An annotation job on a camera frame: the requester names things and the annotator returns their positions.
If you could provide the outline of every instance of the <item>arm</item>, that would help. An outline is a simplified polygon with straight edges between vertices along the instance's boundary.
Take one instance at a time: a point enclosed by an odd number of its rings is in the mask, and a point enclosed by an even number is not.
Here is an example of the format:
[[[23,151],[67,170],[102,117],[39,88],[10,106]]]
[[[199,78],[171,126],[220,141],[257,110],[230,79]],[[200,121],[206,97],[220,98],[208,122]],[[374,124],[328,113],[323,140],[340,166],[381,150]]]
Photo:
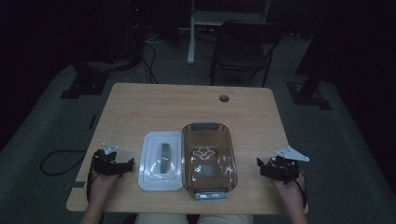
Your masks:
[[[92,185],[90,203],[82,217],[80,224],[97,224],[103,214],[108,195],[110,194],[118,175],[98,175],[92,169]]]
[[[297,179],[301,186],[304,185],[304,177],[300,175]],[[303,197],[297,185],[291,181],[284,185],[283,182],[272,180],[272,183],[285,205],[286,211],[292,224],[307,224],[304,212]]]

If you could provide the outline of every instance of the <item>wire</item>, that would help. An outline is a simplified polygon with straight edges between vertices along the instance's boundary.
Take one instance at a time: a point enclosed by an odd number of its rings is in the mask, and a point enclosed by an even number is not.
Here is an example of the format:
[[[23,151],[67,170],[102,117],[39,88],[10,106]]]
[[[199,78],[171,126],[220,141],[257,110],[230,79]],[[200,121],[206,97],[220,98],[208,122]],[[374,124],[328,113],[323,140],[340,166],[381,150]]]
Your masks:
[[[161,37],[160,35],[155,35],[151,38],[149,38],[148,40],[145,40],[145,43],[149,43],[149,44],[162,44],[168,41],[168,39],[164,39],[163,41],[152,41],[153,39],[157,38],[157,37]]]
[[[141,65],[141,62],[139,62],[139,63],[137,64],[137,66],[136,66],[132,71],[128,71],[127,73],[124,73],[124,74],[121,74],[121,75],[110,75],[110,76],[108,77],[108,79],[126,77],[126,76],[129,76],[129,75],[132,74],[132,73],[135,73],[135,74],[136,74],[136,77],[137,77],[137,79],[139,80],[139,83],[140,83],[140,78],[137,76],[137,73],[136,73],[136,70],[140,67],[140,65]]]
[[[112,67],[106,70],[106,72],[118,72],[118,71],[128,71],[132,68],[136,68],[140,63],[140,57],[132,58],[130,61],[126,64],[122,64],[116,67]]]
[[[71,170],[72,170],[73,168],[75,168],[80,162],[82,162],[82,161],[84,160],[84,156],[85,156],[85,155],[84,155],[81,159],[79,159],[74,165],[72,165],[71,167],[69,167],[69,168],[67,168],[66,170],[61,171],[61,172],[59,172],[59,173],[50,173],[50,172],[48,172],[48,171],[46,171],[46,170],[44,169],[44,163],[47,161],[47,159],[48,159],[49,157],[51,157],[52,155],[54,155],[54,154],[56,154],[56,153],[69,153],[69,152],[73,152],[73,153],[84,153],[84,154],[85,154],[87,151],[83,151],[83,150],[56,150],[56,151],[53,151],[53,152],[47,154],[47,156],[44,157],[43,161],[40,163],[40,170],[41,170],[41,172],[42,172],[43,174],[45,174],[45,175],[64,175],[64,174],[66,174],[67,172],[71,171]]]
[[[150,82],[150,83],[159,84],[157,78],[154,76],[154,73],[152,72],[152,65],[154,65],[154,61],[155,61],[155,58],[156,58],[157,53],[156,53],[156,51],[155,51],[155,48],[152,47],[151,45],[149,45],[148,43],[145,43],[145,46],[151,48],[152,51],[153,51],[153,54],[154,54],[154,55],[152,56],[152,60],[151,60],[151,64],[150,64],[150,65],[146,62],[146,60],[145,60],[144,58],[142,58],[143,64],[148,68],[148,79],[149,79],[149,82]]]
[[[148,68],[146,66],[145,66],[145,77],[146,77],[147,83],[149,83]]]
[[[205,27],[205,29],[199,29],[197,30],[197,32],[195,32],[195,36],[194,38],[202,43],[206,43],[206,44],[215,44],[216,41],[215,40],[209,40],[206,38],[202,38],[200,37],[200,35],[211,35],[211,36],[216,36],[216,30],[211,31],[210,27],[208,28],[207,26]]]
[[[179,34],[179,35],[182,35],[182,34],[184,34],[186,31],[190,31],[191,28],[190,28],[190,27],[187,27],[187,28],[178,28],[178,30],[180,31],[180,32],[178,32],[178,34]]]
[[[294,183],[296,183],[297,187],[300,189],[300,192],[303,196],[303,206],[304,208],[306,207],[306,200],[307,200],[307,196],[306,196],[306,178],[305,178],[305,174],[302,171],[299,171],[303,177],[304,177],[304,189],[301,187],[301,185],[298,183],[298,181],[296,179],[293,179]]]
[[[139,77],[139,75],[136,73],[136,69],[134,70],[134,75],[136,76],[136,78],[137,78],[137,83],[140,83],[140,77]]]
[[[91,184],[93,183],[93,181],[95,181],[95,179],[99,176],[100,174],[97,174],[92,180],[91,180]]]

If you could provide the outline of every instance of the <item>gray carpet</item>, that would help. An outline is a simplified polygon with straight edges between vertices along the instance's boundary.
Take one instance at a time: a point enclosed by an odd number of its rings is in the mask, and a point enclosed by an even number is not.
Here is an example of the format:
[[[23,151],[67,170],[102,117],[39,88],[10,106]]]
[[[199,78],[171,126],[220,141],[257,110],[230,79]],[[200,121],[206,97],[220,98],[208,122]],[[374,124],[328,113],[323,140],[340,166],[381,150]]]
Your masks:
[[[178,43],[161,39],[156,49],[153,73],[160,83],[209,85],[213,45],[197,42],[195,64],[187,65],[188,38]],[[308,219],[311,223],[396,223],[396,200],[377,168],[370,150],[340,100],[334,86],[322,82],[320,90],[333,110],[295,105],[286,81],[304,81],[296,68],[309,40],[286,36],[275,51],[267,88],[273,90],[290,145],[309,156],[301,162],[307,174]],[[153,51],[145,48],[150,62]],[[93,63],[106,69],[108,64]],[[111,86],[117,82],[147,82],[143,65],[135,71],[114,72],[100,96],[62,100],[75,71],[65,68],[52,80],[35,109],[0,154],[0,223],[78,223],[82,213],[66,210],[70,189],[78,173],[43,175],[39,165],[54,150],[86,150]],[[221,76],[217,85],[260,87],[262,73],[253,80],[236,75]],[[46,163],[51,172],[78,161],[84,154],[64,153]],[[128,214],[106,214],[105,223],[122,223]],[[255,216],[254,223],[289,223],[285,216]]]

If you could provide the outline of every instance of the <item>desk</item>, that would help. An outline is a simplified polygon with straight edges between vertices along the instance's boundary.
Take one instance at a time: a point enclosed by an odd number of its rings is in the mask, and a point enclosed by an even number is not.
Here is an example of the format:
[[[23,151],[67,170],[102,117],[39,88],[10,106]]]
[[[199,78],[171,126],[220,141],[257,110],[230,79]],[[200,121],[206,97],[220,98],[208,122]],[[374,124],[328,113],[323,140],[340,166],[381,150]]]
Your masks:
[[[223,103],[219,96],[230,101]],[[238,184],[224,202],[197,202],[181,189],[145,192],[137,183],[146,133],[181,131],[196,121],[215,121],[230,129]],[[190,214],[278,214],[281,201],[271,181],[260,176],[256,158],[267,161],[288,141],[271,90],[266,88],[115,84],[76,181],[85,182],[91,157],[103,142],[117,145],[118,162],[134,158],[134,170],[119,178],[107,212]],[[85,211],[85,188],[72,188],[70,211]]]
[[[191,0],[191,31],[189,55],[187,63],[193,64],[195,57],[195,25],[212,25],[220,26],[225,21],[256,21],[265,22],[267,19],[268,8],[271,0],[265,1],[265,7],[262,13],[241,13],[241,12],[221,12],[221,11],[200,11],[195,10],[195,0]]]

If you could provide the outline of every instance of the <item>brown plastic container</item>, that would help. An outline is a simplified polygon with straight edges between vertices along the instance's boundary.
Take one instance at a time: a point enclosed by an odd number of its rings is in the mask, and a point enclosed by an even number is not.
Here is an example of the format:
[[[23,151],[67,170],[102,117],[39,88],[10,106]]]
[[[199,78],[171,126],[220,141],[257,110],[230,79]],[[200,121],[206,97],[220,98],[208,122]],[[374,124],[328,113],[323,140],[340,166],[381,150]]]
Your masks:
[[[183,186],[196,199],[225,199],[238,183],[228,128],[193,123],[182,131]]]

